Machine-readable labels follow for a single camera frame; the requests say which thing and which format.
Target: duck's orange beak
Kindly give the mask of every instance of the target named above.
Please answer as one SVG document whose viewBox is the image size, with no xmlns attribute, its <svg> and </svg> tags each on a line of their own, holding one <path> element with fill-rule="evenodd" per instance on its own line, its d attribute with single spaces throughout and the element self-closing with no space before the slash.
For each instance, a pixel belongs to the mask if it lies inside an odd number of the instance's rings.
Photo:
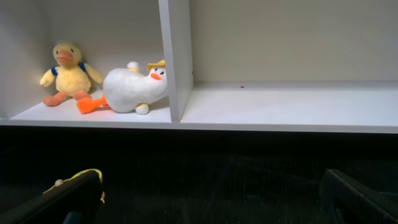
<svg viewBox="0 0 398 224">
<path fill-rule="evenodd" d="M 57 61 L 61 64 L 69 64 L 73 61 L 73 54 L 68 50 L 60 50 L 57 54 Z"/>
<path fill-rule="evenodd" d="M 162 79 L 162 77 L 160 75 L 156 74 L 156 73 L 152 73 L 150 76 L 152 78 L 156 79 L 156 80 L 161 80 Z"/>
</svg>

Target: blue strap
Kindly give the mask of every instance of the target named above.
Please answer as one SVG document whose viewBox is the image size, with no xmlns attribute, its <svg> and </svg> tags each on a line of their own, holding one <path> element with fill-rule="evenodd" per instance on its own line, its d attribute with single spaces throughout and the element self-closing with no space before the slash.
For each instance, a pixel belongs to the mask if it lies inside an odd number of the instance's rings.
<svg viewBox="0 0 398 224">
<path fill-rule="evenodd" d="M 51 68 L 51 72 L 52 72 L 52 74 L 54 75 L 54 76 L 57 76 L 58 75 L 58 72 L 57 72 L 57 70 L 55 69 L 57 66 L 54 66 L 54 67 L 52 67 Z"/>
<path fill-rule="evenodd" d="M 86 67 L 85 67 L 84 63 L 80 62 L 79 63 L 79 67 L 83 70 L 83 72 L 87 73 L 87 70 L 86 70 Z"/>
</svg>

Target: yellow plush body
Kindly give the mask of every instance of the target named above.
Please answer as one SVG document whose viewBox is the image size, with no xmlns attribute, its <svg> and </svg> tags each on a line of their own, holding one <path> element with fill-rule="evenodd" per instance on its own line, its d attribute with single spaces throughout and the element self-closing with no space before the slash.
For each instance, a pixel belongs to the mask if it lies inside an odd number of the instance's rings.
<svg viewBox="0 0 398 224">
<path fill-rule="evenodd" d="M 68 43 L 58 44 L 53 49 L 53 56 L 59 64 L 59 66 L 55 67 L 58 75 L 55 76 L 50 69 L 44 74 L 40 84 L 47 87 L 55 80 L 59 93 L 55 96 L 43 98 L 43 103 L 47 106 L 57 106 L 67 96 L 72 96 L 76 100 L 85 97 L 91 98 L 87 93 L 91 87 L 91 82 L 87 75 L 96 83 L 102 84 L 104 82 L 103 76 L 87 63 L 84 64 L 86 72 L 80 68 L 79 63 L 82 55 L 80 49 L 76 46 Z"/>
</svg>

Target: white goose toy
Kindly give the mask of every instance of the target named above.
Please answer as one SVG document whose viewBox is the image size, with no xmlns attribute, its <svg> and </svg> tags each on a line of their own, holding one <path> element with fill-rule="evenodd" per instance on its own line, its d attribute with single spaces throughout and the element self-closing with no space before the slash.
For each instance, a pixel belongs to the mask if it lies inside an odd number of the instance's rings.
<svg viewBox="0 0 398 224">
<path fill-rule="evenodd" d="M 149 63 L 149 75 L 139 73 L 138 63 L 130 62 L 128 68 L 116 68 L 104 80 L 104 95 L 97 100 L 83 98 L 77 102 L 82 114 L 90 113 L 100 106 L 109 106 L 119 113 L 135 110 L 147 114 L 149 104 L 167 96 L 165 60 Z"/>
</svg>

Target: yellow hat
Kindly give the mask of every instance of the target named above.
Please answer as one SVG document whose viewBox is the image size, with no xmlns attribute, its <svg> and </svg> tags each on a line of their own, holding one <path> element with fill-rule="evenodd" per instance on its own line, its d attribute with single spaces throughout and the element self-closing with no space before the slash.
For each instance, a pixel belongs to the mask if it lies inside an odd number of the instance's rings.
<svg viewBox="0 0 398 224">
<path fill-rule="evenodd" d="M 157 63 L 149 63 L 147 68 L 148 71 L 150 71 L 153 67 L 158 67 L 158 68 L 165 68 L 166 67 L 166 61 L 165 60 L 161 60 Z"/>
</svg>

